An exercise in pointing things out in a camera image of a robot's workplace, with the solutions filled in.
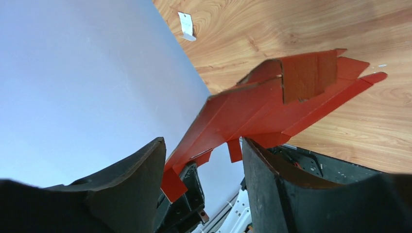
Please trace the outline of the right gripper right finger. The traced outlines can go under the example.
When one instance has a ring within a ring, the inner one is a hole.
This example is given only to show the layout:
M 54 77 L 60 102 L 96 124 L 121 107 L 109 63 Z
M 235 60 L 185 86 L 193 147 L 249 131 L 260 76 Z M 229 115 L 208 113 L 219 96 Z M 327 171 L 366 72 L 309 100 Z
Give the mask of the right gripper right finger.
M 256 233 L 409 233 L 412 177 L 382 172 L 334 183 L 242 142 L 245 182 Z

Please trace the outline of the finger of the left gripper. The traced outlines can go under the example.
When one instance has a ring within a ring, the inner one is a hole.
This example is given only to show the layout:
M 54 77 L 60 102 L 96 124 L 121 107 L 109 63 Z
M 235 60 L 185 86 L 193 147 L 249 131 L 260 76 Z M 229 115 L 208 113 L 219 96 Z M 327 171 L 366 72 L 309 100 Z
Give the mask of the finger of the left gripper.
M 204 211 L 205 196 L 197 165 L 187 164 L 180 173 L 180 178 L 188 191 L 174 203 L 169 202 L 163 193 L 160 194 L 154 219 L 155 233 L 190 233 L 199 224 L 204 225 L 209 220 Z

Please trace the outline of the red paper box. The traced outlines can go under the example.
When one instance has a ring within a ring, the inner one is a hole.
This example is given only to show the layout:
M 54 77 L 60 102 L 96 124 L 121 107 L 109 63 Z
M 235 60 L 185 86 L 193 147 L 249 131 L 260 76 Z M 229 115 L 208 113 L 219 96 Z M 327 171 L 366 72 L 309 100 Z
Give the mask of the red paper box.
M 185 165 L 201 166 L 227 144 L 231 162 L 242 159 L 240 138 L 271 148 L 287 143 L 342 104 L 387 78 L 363 76 L 368 62 L 343 56 L 344 49 L 268 59 L 235 86 L 209 96 L 167 159 L 161 189 L 175 202 L 187 187 L 179 178 Z

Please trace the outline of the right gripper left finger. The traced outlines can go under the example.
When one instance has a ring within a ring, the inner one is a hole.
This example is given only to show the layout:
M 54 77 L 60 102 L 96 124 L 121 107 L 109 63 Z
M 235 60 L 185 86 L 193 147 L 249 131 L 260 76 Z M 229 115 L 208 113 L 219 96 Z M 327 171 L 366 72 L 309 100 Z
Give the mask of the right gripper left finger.
M 3 233 L 151 233 L 166 156 L 163 137 L 69 185 L 0 182 Z

